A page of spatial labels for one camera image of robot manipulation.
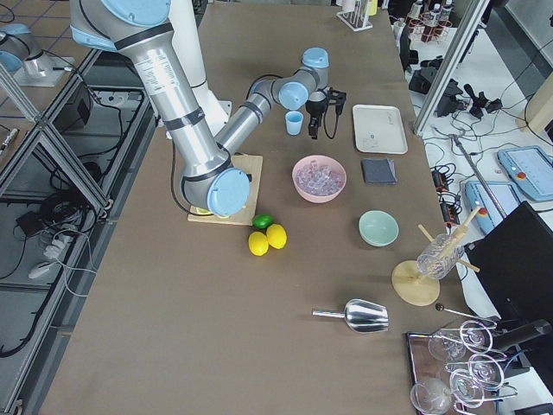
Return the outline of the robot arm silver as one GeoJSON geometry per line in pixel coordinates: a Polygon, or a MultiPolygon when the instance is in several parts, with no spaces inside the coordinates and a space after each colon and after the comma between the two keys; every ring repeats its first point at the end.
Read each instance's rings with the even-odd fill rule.
{"type": "Polygon", "coordinates": [[[73,39],[120,53],[137,71],[184,160],[181,193],[192,206],[218,216],[239,212],[250,182],[232,155],[279,104],[297,110],[327,87],[328,53],[309,48],[291,76],[259,81],[247,100],[212,133],[188,75],[202,66],[194,7],[189,1],[72,1],[73,39]]]}

